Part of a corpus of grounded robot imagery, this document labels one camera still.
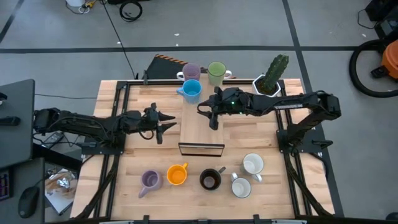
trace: wooden block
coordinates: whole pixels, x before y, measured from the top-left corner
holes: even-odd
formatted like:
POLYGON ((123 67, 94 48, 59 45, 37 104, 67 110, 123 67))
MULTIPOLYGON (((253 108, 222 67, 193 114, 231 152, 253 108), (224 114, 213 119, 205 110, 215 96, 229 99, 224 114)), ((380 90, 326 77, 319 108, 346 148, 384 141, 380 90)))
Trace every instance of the wooden block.
MULTIPOLYGON (((207 100, 214 94, 214 86, 209 84, 207 74, 201 74, 201 102, 207 100)), ((218 130, 210 129, 210 120, 197 113, 197 105, 187 103, 181 99, 182 117, 180 129, 180 150, 187 151, 186 154, 208 154, 212 156, 221 156, 224 149, 223 119, 218 117, 218 130)), ((203 111, 209 111, 209 107, 201 107, 203 111)))

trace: yellow and black stripe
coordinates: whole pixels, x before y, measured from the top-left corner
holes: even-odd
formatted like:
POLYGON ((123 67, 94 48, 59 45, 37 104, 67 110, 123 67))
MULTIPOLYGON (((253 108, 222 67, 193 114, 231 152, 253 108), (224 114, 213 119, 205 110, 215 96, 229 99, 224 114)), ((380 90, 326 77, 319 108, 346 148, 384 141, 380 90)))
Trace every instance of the yellow and black stripe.
POLYGON ((188 63, 188 62, 184 62, 183 60, 175 59, 175 58, 172 58, 172 57, 169 57, 169 56, 166 56, 166 55, 157 54, 157 55, 155 55, 155 57, 162 58, 164 60, 169 60, 169 61, 175 62, 175 63, 180 63, 182 65, 185 65, 185 64, 188 63))

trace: blue mug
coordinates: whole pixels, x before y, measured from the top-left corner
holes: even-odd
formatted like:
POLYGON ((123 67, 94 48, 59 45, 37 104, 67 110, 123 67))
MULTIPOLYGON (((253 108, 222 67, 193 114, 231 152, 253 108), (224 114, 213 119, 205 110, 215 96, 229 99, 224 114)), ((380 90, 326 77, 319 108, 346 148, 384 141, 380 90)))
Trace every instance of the blue mug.
POLYGON ((182 95, 189 104, 195 104, 200 101, 201 84, 198 80, 187 80, 182 88, 177 89, 177 93, 182 95))

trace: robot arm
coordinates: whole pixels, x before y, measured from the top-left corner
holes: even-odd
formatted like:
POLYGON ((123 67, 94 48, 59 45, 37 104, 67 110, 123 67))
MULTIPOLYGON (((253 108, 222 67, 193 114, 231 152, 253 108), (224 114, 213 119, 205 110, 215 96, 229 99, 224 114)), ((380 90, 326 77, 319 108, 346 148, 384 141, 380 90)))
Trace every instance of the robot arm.
POLYGON ((143 116, 139 111, 127 111, 116 117, 97 118, 56 108, 35 111, 34 116, 34 129, 37 133, 64 131, 93 138, 105 146, 117 144, 117 136, 122 134, 140 133, 145 138, 141 134, 145 131, 156 131, 157 143, 162 144, 162 134, 176 124, 159 124, 159 121, 175 117, 156 111, 155 103, 144 110, 143 116))
POLYGON ((294 96, 268 97, 254 95, 239 88, 215 87, 214 95, 198 105, 198 113, 210 119, 210 128, 218 129, 217 117, 223 114, 245 114, 263 116, 274 110, 308 108, 312 110, 305 119, 298 124, 287 127, 289 143, 296 146, 301 142, 309 129, 324 120, 334 120, 341 116, 338 98, 324 91, 300 94, 294 96), (209 106, 211 111, 200 110, 201 106, 209 106))

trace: purple mug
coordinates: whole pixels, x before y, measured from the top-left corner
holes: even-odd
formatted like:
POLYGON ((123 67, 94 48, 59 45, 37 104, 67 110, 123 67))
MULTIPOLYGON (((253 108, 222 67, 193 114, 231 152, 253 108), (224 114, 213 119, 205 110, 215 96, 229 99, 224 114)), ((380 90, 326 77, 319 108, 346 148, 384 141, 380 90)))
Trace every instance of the purple mug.
POLYGON ((177 73, 177 79, 181 81, 200 79, 200 66, 195 63, 188 63, 182 68, 182 72, 177 73))
POLYGON ((157 171, 147 170, 141 176, 142 189, 138 194, 138 198, 142 198, 151 190, 159 190, 163 185, 163 177, 157 171))

